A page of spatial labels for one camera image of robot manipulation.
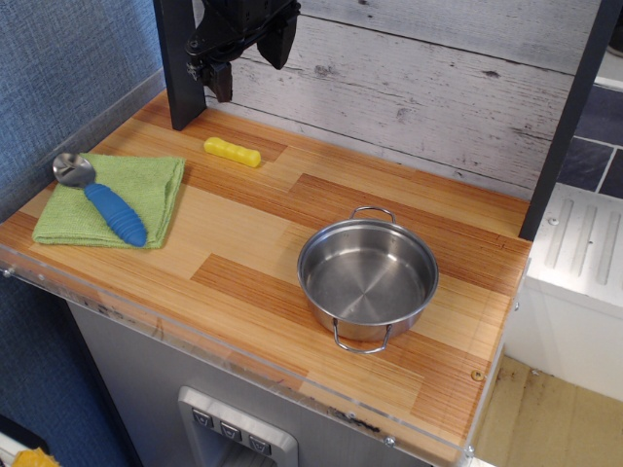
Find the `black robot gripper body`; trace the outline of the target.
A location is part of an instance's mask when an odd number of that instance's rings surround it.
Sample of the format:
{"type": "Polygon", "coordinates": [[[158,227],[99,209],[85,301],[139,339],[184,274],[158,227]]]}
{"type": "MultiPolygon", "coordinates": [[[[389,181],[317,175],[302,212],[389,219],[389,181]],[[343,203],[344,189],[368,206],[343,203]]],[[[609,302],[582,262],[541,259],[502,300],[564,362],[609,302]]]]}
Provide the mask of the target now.
{"type": "Polygon", "coordinates": [[[277,18],[298,16],[297,1],[204,1],[199,26],[187,41],[186,53],[197,59],[231,62],[266,34],[277,18]]]}

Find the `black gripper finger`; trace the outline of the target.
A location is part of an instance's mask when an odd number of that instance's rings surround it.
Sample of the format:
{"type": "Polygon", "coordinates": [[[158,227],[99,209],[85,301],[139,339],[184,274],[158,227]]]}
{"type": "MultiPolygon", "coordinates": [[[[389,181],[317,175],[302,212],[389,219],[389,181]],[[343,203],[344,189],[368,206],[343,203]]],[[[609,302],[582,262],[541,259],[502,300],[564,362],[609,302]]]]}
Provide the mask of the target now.
{"type": "Polygon", "coordinates": [[[230,62],[208,62],[202,71],[202,82],[218,102],[230,102],[233,98],[232,66],[230,62]]]}
{"type": "Polygon", "coordinates": [[[277,18],[257,43],[260,55],[276,70],[284,67],[296,34],[297,18],[277,18]]]}

